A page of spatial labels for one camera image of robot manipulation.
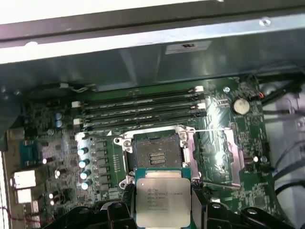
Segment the red wire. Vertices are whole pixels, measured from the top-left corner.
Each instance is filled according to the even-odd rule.
[[[14,221],[26,221],[26,222],[31,222],[31,223],[50,223],[52,222],[53,220],[45,220],[45,221],[39,221],[39,220],[34,220],[34,219],[30,219],[30,218],[16,218],[16,217],[13,217],[11,214],[10,214],[10,211],[7,209],[7,207],[0,207],[0,209],[2,210],[6,210],[6,212],[8,213],[8,216],[11,220],[14,220]]]

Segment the sticker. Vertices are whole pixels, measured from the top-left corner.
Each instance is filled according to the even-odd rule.
[[[211,43],[212,41],[171,44],[166,47],[165,54],[203,51],[203,50],[207,50]]]

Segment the black cable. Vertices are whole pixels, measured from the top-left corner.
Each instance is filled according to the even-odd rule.
[[[282,169],[281,171],[279,171],[277,174],[275,174],[275,176],[273,177],[274,181],[282,178],[283,176],[286,176],[287,174],[294,172],[296,170],[298,170],[299,168],[305,167],[305,159],[296,161],[290,165],[288,165],[287,167],[285,167],[284,169]]]
[[[290,111],[289,110],[276,110],[276,111],[264,110],[263,113],[265,115],[289,115]]]
[[[275,190],[275,193],[276,193],[276,195],[278,195],[281,192],[283,192],[284,190],[286,190],[290,187],[295,187],[295,186],[302,186],[303,188],[305,188],[305,180],[299,180],[299,181],[295,181],[295,182],[291,182],[291,183],[282,185]]]
[[[290,145],[289,147],[287,147],[283,153],[280,155],[280,157],[278,158],[278,160],[276,161],[274,167],[277,169],[279,164],[281,163],[281,161],[284,159],[284,157],[291,152],[291,150],[293,150],[294,147],[296,147],[297,145],[301,144],[301,143],[305,143],[305,140],[300,140],[300,141],[296,141],[294,142],[292,145]]]
[[[268,182],[268,186],[269,186],[269,190],[270,190],[270,194],[271,194],[271,198],[276,206],[277,211],[280,213],[280,215],[284,218],[284,221],[290,225],[292,225],[290,219],[288,218],[288,216],[286,215],[286,213],[284,212],[284,210],[282,209],[282,206],[280,204],[280,202],[278,201],[277,195],[275,193],[275,182],[274,179],[272,179],[271,182]]]
[[[285,86],[283,86],[283,87],[277,89],[276,91],[270,93],[269,95],[265,96],[261,100],[262,105],[266,106],[267,104],[270,104],[270,103],[280,99],[281,97],[283,97],[287,93],[295,92],[297,89],[300,89],[300,86],[303,83],[305,83],[305,77],[302,77],[298,80],[289,82]]]

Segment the white connector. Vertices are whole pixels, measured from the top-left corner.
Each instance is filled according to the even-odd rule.
[[[68,83],[60,83],[59,88],[68,88],[69,84]]]
[[[75,141],[79,142],[81,141],[84,137],[86,136],[86,134],[84,132],[79,132],[74,136]]]
[[[203,86],[196,86],[195,92],[203,92]]]
[[[196,105],[197,109],[206,109],[206,104],[205,103],[200,103]]]
[[[81,102],[80,101],[74,101],[74,102],[71,103],[71,107],[72,108],[81,107]]]
[[[73,119],[73,125],[80,125],[80,124],[82,124],[82,120],[80,118]]]

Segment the motherboard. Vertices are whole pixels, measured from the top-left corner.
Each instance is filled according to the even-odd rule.
[[[136,168],[182,167],[211,201],[276,214],[257,87],[231,77],[27,101],[21,164],[48,171],[35,216],[117,201]]]

